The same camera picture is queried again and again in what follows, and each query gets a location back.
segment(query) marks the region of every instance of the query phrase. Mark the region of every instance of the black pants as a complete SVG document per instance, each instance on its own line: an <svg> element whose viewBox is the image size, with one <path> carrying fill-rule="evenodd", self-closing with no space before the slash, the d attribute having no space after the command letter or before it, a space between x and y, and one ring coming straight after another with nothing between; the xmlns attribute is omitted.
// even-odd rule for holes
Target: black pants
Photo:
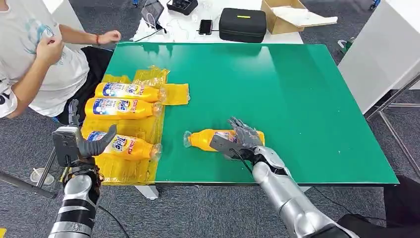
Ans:
<svg viewBox="0 0 420 238"><path fill-rule="evenodd" d="M398 180L400 185L385 187L383 191L386 228L350 214L343 216L338 224L361 238L419 238L420 183L404 176L398 176Z"/></svg>
<svg viewBox="0 0 420 238"><path fill-rule="evenodd" d="M68 105L73 99L79 100L79 105L77 106L77 113L80 115L79 122L83 122L85 120L86 102L88 99L94 97L96 86L102 81L113 54L112 51L90 46L82 48L82 51L85 53L88 60L89 73L85 84L77 90L73 97L67 100L67 103L64 106L64 111L55 117L64 125L68 124Z"/></svg>

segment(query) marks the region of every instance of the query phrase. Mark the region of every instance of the metal frame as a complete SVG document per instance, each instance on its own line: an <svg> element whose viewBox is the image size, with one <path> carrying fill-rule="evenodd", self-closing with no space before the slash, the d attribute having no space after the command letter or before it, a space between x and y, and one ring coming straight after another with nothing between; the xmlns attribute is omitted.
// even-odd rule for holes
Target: metal frame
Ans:
<svg viewBox="0 0 420 238"><path fill-rule="evenodd" d="M391 122L385 115L384 110L386 108L420 108L420 104L415 103L393 103L398 96L400 96L405 91L409 90L413 85L420 81L420 72L409 82L407 82L401 89L399 89L395 94L393 94L388 100L386 100L381 106L379 106L372 114L370 114L366 120L371 121L376 115L380 115L383 121L385 122L388 129L391 131L392 135L394 136L395 140L398 142L398 145L401 147L401 150L407 157L408 162L410 163L411 167L413 167L414 171L416 172L417 176L420 178L420 168L419 165L414 160L413 156L410 154L407 147L404 145L403 140L395 131L394 127L392 126Z"/></svg>
<svg viewBox="0 0 420 238"><path fill-rule="evenodd" d="M5 181L5 182L7 182L11 185L14 185L14 186L18 187L18 188L24 189L26 191L37 193L37 194L39 194L43 197L46 197L46 198L55 198L56 197L55 193L52 193L52 192L47 191L47 190L42 188L42 186L44 185L45 179L47 178L48 172L51 169L51 165L54 162L55 157L56 157L55 148L53 148L53 150L51 151L51 154L50 154L50 156L47 160L47 163L45 165L44 172L42 173L41 178L38 181L37 185L30 184L28 182L25 182L23 180L20 180L16 177L12 176L12 175L6 174L2 171L0 171L0 180Z"/></svg>

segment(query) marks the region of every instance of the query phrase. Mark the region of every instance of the bottle label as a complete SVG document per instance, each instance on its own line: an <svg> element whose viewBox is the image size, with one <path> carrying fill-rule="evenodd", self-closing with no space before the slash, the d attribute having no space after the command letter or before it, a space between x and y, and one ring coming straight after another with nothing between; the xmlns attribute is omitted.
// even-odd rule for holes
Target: bottle label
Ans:
<svg viewBox="0 0 420 238"><path fill-rule="evenodd" d="M98 98L93 105L93 113L97 115L115 115L116 112L134 113L138 100Z"/></svg>
<svg viewBox="0 0 420 238"><path fill-rule="evenodd" d="M109 97L140 96L144 93L144 85L107 83L102 94Z"/></svg>
<svg viewBox="0 0 420 238"><path fill-rule="evenodd" d="M95 141L100 140L104 135L105 132L102 131L94 131L92 132L87 140L88 141ZM124 135L116 135L114 139L112 139L111 143L105 148L104 153L109 153L111 151L122 153L127 152L127 154L131 155L133 152L134 144L136 143L136 138Z"/></svg>
<svg viewBox="0 0 420 238"><path fill-rule="evenodd" d="M238 143L238 138L236 135L232 135L229 131L216 131L214 134L229 140L230 142Z"/></svg>

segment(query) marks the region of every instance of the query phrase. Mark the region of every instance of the cardboard box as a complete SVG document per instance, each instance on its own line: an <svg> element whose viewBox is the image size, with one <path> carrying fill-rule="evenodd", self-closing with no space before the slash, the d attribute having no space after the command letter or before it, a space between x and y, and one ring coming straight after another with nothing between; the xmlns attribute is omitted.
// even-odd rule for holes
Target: cardboard box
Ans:
<svg viewBox="0 0 420 238"><path fill-rule="evenodd" d="M267 29L271 34L297 32L303 31L305 29L304 27L297 27L292 23L289 23L274 15L271 7L276 6L292 6L293 8L306 9L306 7L299 0L262 0L261 10L265 12L265 17L267 19Z"/></svg>

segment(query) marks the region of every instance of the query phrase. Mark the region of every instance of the white desk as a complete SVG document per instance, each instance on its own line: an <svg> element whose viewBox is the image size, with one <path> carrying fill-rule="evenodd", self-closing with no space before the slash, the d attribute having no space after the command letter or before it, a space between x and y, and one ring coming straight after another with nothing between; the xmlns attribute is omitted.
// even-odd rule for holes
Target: white desk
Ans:
<svg viewBox="0 0 420 238"><path fill-rule="evenodd" d="M363 114L420 71L419 9L419 0L382 1L341 60L338 68Z"/></svg>
<svg viewBox="0 0 420 238"><path fill-rule="evenodd" d="M214 31L211 35L199 35L198 29L200 21L213 20L213 30L219 28L219 18L223 8L241 8L249 10L261 9L261 0L199 0L199 5L188 16L179 12L168 10L166 7L167 0L159 0L164 10L159 18L159 24L165 28L168 33L163 31L143 39L142 42L179 42L179 43L217 43L225 41L219 38L219 32ZM153 23L153 19L149 17L149 22ZM140 21L139 28L133 37L133 40L139 40L155 30L149 28L144 19ZM303 44L302 38L298 32L271 35L268 31L264 37L263 43L284 43L284 44Z"/></svg>
<svg viewBox="0 0 420 238"><path fill-rule="evenodd" d="M43 0L43 2L48 11L59 24L70 26L71 28L79 31L85 31L68 0ZM85 45L74 45L67 43L66 46L73 50L78 50L82 47L85 47Z"/></svg>

